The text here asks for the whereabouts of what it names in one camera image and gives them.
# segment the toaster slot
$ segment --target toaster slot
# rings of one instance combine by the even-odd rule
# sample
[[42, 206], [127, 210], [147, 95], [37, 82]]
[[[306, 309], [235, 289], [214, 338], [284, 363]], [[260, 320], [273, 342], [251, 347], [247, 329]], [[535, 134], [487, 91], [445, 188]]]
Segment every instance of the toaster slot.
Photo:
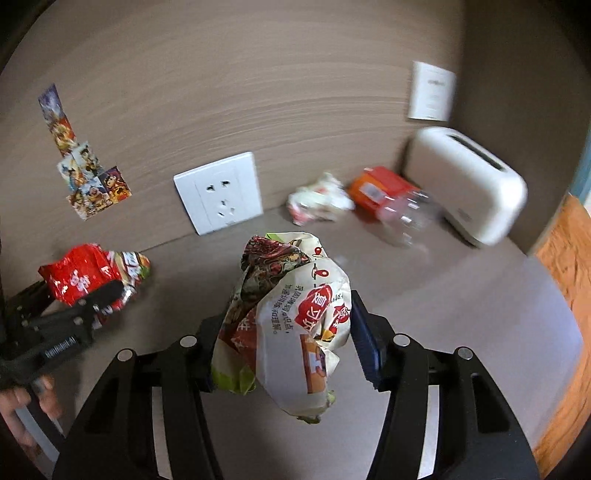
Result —
[[476, 155], [478, 155], [482, 160], [484, 160], [486, 163], [488, 163], [491, 167], [494, 167], [499, 171], [505, 171], [505, 169], [503, 168], [503, 165], [500, 165], [495, 160], [493, 160], [492, 158], [485, 155], [483, 152], [481, 152], [481, 150], [476, 148], [470, 142], [467, 142], [466, 140], [464, 140], [462, 137], [458, 137], [457, 135], [448, 135], [448, 137], [453, 138], [460, 145], [466, 147], [472, 153], [475, 153]]

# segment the white wall socket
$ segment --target white wall socket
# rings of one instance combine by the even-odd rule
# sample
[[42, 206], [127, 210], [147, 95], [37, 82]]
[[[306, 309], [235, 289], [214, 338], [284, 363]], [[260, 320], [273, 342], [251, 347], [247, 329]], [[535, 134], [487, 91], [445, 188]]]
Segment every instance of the white wall socket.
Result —
[[447, 122], [452, 111], [456, 75], [422, 61], [414, 62], [408, 117]]
[[174, 184], [199, 235], [262, 214], [252, 152], [179, 173]]

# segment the crumpled paper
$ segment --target crumpled paper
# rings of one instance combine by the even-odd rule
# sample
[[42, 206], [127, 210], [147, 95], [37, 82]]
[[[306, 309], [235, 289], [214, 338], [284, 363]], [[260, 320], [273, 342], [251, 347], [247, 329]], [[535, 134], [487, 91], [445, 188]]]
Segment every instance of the crumpled paper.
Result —
[[287, 198], [287, 209], [298, 226], [315, 219], [335, 221], [343, 212], [354, 208], [343, 184], [330, 173], [324, 173], [316, 183], [300, 187]]

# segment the wooden panel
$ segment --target wooden panel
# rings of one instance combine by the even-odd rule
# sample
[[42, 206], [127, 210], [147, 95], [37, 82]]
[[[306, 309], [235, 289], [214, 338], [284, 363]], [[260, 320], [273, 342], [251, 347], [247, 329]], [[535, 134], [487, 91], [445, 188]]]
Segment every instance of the wooden panel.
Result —
[[556, 225], [536, 253], [573, 311], [583, 350], [568, 390], [534, 449], [547, 476], [571, 447], [591, 414], [591, 220], [579, 200], [567, 196]]
[[591, 116], [591, 76], [539, 0], [467, 0], [452, 126], [528, 186], [509, 237], [534, 250], [573, 180]]
[[[455, 70], [463, 2], [58, 0], [0, 76], [7, 294], [74, 244], [145, 249], [193, 231], [172, 176], [252, 150], [265, 207], [329, 170], [393, 166], [411, 62]], [[82, 222], [37, 96], [57, 84], [81, 141], [133, 196]]]

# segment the human hand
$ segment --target human hand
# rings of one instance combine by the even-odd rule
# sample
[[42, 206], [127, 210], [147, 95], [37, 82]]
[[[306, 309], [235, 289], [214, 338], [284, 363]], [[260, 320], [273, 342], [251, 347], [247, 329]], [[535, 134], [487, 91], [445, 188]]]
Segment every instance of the human hand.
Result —
[[[53, 377], [43, 375], [40, 379], [43, 382], [45, 391], [39, 397], [41, 409], [47, 413], [49, 418], [57, 419], [62, 414], [61, 405], [57, 399], [56, 392], [53, 390], [55, 382]], [[14, 387], [8, 390], [0, 391], [0, 414], [8, 425], [8, 428], [14, 435], [17, 442], [25, 450], [27, 456], [34, 459], [39, 454], [37, 442], [31, 434], [25, 430], [21, 421], [18, 419], [15, 410], [29, 405], [31, 396], [23, 387]]]

